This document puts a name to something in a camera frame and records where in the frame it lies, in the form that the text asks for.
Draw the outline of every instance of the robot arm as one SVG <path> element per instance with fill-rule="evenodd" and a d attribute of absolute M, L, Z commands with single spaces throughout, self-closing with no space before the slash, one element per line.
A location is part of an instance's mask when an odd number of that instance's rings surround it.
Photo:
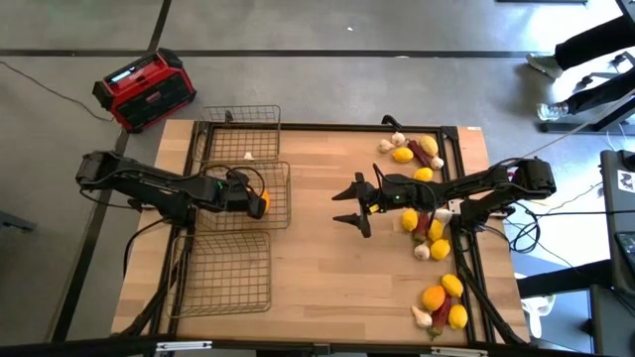
<path fill-rule="evenodd" d="M 356 198 L 359 201 L 360 214 L 336 216 L 333 219 L 356 226 L 364 238 L 368 238 L 371 235 L 368 221 L 370 214 L 405 207 L 423 212 L 433 211 L 451 199 L 491 191 L 480 199 L 467 198 L 460 205 L 461 228 L 473 228 L 484 224 L 492 212 L 503 209 L 513 212 L 513 208 L 508 206 L 517 200 L 543 199 L 556 192 L 554 176 L 548 163 L 537 158 L 515 159 L 508 165 L 503 165 L 504 163 L 442 183 L 423 182 L 399 174 L 384 176 L 377 165 L 373 165 L 378 180 L 381 178 L 379 188 L 364 181 L 362 173 L 355 173 L 355 181 L 350 187 L 332 198 Z M 512 169 L 516 171 L 510 175 L 509 170 Z"/>
<path fill-rule="evenodd" d="M 75 180 L 82 190 L 115 189 L 132 197 L 133 206 L 151 204 L 177 224 L 190 221 L 193 208 L 246 212 L 259 219 L 266 206 L 265 199 L 248 188 L 249 177 L 238 171 L 228 170 L 225 179 L 183 177 L 113 152 L 84 155 Z"/>

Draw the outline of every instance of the shoe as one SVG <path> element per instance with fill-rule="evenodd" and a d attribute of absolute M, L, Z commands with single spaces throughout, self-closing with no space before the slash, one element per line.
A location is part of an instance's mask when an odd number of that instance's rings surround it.
<path fill-rule="evenodd" d="M 527 59 L 527 63 L 530 66 L 553 79 L 558 79 L 563 75 L 564 70 L 560 68 L 556 58 L 553 56 L 534 56 L 529 54 L 525 59 Z"/>
<path fill-rule="evenodd" d="M 540 103 L 536 106 L 536 112 L 542 121 L 558 120 L 569 114 L 569 106 L 566 102 L 554 104 Z"/>

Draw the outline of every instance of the gray floor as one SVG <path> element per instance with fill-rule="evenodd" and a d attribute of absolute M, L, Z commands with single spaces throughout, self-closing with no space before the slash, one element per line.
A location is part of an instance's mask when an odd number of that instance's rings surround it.
<path fill-rule="evenodd" d="M 105 4 L 0 1 L 0 49 L 147 48 L 161 1 Z M 498 4 L 493 0 L 183 0 L 173 1 L 161 46 L 549 51 L 568 36 L 617 14 L 614 4 L 601 0 L 591 0 L 586 7 Z M 106 116 L 90 94 L 92 82 L 131 59 L 0 60 Z M 479 126 L 486 135 L 490 161 L 495 162 L 525 155 L 557 138 L 537 133 L 535 103 L 566 98 L 580 77 L 606 67 L 607 58 L 574 68 L 556 82 L 527 68 L 520 59 L 184 61 L 198 96 L 176 118 L 195 118 L 203 105 L 263 103 L 279 104 L 283 120 L 290 122 L 377 123 L 390 113 L 404 124 Z M 76 105 L 2 66 L 0 108 L 0 209 L 39 223 L 31 234 L 0 231 L 0 344 L 43 341 L 92 208 L 78 195 L 73 176 L 81 155 L 111 148 L 119 128 L 90 118 Z M 163 124 L 159 124 L 131 137 L 126 155 L 152 164 L 162 130 Z M 635 149 L 619 137 L 613 137 L 612 144 L 618 149 Z M 560 203 L 599 182 L 599 152 L 607 149 L 605 137 L 579 136 L 540 153 L 552 163 L 559 185 L 552 202 Z M 569 209 L 597 204 L 601 206 L 590 193 Z M 122 280 L 123 247 L 135 231 L 137 219 L 138 214 L 130 211 L 108 210 L 70 338 L 109 333 Z M 514 220 L 523 218 L 519 215 Z M 551 218 L 544 224 L 543 244 L 573 264 L 608 255 L 602 219 Z M 524 274 L 537 272 L 534 266 L 544 260 L 564 264 L 540 249 L 532 255 L 531 263 L 517 262 Z M 547 330 L 556 333 L 558 329 Z"/>

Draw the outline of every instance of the wooden tabletop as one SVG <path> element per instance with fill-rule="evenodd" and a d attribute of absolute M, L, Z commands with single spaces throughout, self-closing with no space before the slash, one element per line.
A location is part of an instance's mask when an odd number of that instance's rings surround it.
<path fill-rule="evenodd" d="M 155 166 L 182 174 L 192 121 L 166 124 Z M 459 128 L 465 172 L 488 167 L 479 128 Z M 291 166 L 292 223 L 270 230 L 271 307 L 266 312 L 185 317 L 183 338 L 308 341 L 341 343 L 430 344 L 414 325 L 410 306 L 422 290 L 454 273 L 451 255 L 440 262 L 420 262 L 400 223 L 401 211 L 370 216 L 373 236 L 363 239 L 354 227 L 331 217 L 358 211 L 356 201 L 331 201 L 348 187 L 355 172 L 375 181 L 372 164 L 382 171 L 411 176 L 414 163 L 395 163 L 376 151 L 385 133 L 282 131 L 280 160 Z M 436 173 L 435 180 L 441 175 Z M 139 226 L 159 216 L 144 212 Z M 502 229 L 500 221 L 488 224 Z M 170 227 L 157 226 L 139 236 L 132 249 L 112 331 L 127 327 L 156 291 Z M 514 279 L 508 245 L 493 234 L 478 235 L 490 299 L 522 338 L 529 335 Z M 478 306 L 472 295 L 472 306 Z M 480 315 L 473 309 L 476 336 L 483 339 Z M 168 318 L 162 318 L 166 328 Z M 463 345 L 462 330 L 446 328 L 439 344 Z"/>

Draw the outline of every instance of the wire basket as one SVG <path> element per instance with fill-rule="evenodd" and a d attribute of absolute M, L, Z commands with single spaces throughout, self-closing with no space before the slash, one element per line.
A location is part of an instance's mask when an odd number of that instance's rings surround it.
<path fill-rule="evenodd" d="M 249 177 L 249 185 L 259 193 L 264 188 L 269 193 L 269 211 L 260 219 L 247 216 L 245 212 L 217 212 L 212 213 L 200 209 L 196 214 L 196 231 L 236 231 L 236 230 L 267 230 L 287 228 L 291 223 L 291 178 L 289 175 L 289 163 L 285 162 L 245 162 L 241 163 L 214 163 L 206 169 L 208 176 L 224 179 L 227 174 L 225 167 L 249 167 L 257 171 L 238 169 Z"/>
<path fill-rule="evenodd" d="M 188 240 L 190 253 L 181 259 Z M 174 264 L 179 265 L 178 284 L 168 296 L 170 318 L 263 312 L 271 306 L 271 250 L 265 232 L 181 236 L 172 246 Z M 177 293 L 181 304 L 173 314 Z"/>
<path fill-rule="evenodd" d="M 208 158 L 197 148 L 194 160 L 231 162 L 248 153 L 257 161 L 278 160 L 280 107 L 278 105 L 210 106 L 201 109 L 198 133 L 213 130 Z"/>

